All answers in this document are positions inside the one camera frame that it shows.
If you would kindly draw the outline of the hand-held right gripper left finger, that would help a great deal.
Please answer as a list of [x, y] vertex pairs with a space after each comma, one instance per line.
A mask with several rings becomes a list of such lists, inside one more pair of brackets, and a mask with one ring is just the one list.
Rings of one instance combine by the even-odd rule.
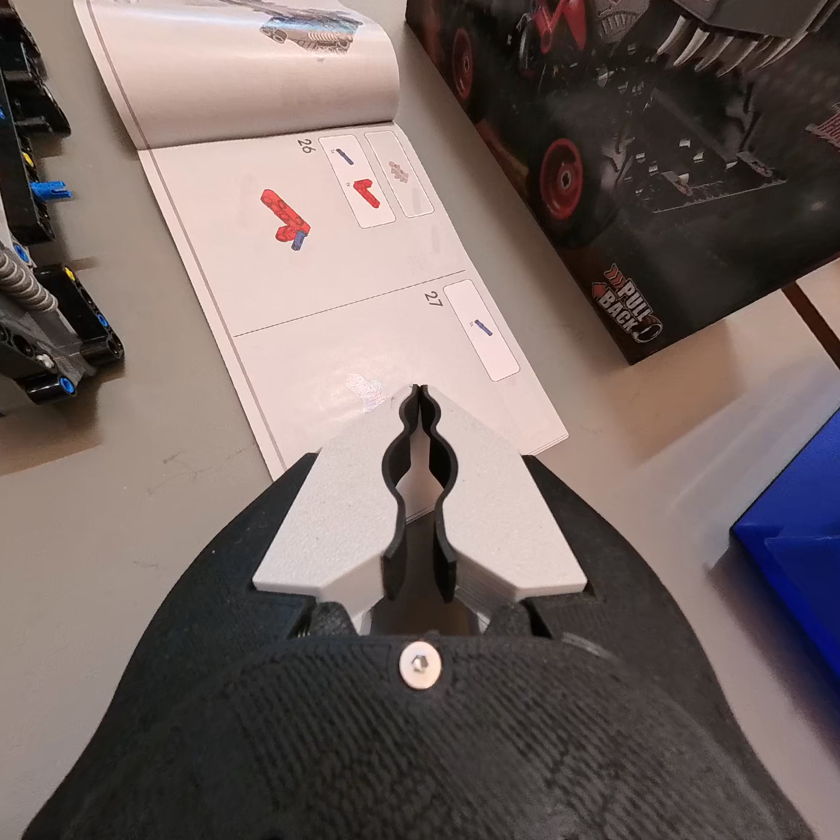
[[367, 634], [371, 611], [406, 577], [406, 503], [419, 387], [408, 385], [328, 441], [278, 528], [252, 583], [260, 592], [340, 604]]

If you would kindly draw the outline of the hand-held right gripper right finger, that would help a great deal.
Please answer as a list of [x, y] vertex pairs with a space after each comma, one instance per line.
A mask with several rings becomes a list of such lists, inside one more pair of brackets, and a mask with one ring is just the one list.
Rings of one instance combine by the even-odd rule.
[[479, 630], [508, 606], [578, 595], [586, 575], [517, 447], [438, 388], [418, 395], [434, 505], [434, 574]]

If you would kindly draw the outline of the black toy brick chassis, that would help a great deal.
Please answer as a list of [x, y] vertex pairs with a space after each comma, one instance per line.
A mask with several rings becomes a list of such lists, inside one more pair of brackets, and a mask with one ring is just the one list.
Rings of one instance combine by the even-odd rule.
[[55, 238], [49, 204], [71, 198], [39, 174], [32, 138], [70, 134], [47, 88], [36, 42], [12, 2], [1, 2], [1, 415], [64, 402], [123, 344], [68, 266], [38, 266], [33, 246]]

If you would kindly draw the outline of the white instruction booklet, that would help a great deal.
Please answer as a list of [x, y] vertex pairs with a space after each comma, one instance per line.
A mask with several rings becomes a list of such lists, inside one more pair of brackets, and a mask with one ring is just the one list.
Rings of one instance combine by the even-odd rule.
[[404, 385], [539, 455], [569, 433], [395, 123], [342, 2], [74, 8], [270, 477]]

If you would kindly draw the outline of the blue plastic bin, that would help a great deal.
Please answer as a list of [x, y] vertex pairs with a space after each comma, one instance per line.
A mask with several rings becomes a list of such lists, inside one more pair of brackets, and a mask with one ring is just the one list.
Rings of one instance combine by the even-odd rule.
[[839, 676], [839, 412], [731, 527], [810, 646]]

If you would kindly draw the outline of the dark toy set box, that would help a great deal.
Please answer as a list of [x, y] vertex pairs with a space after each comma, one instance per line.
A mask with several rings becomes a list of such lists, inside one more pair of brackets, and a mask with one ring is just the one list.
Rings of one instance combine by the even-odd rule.
[[630, 364], [838, 259], [838, 1], [414, 1]]

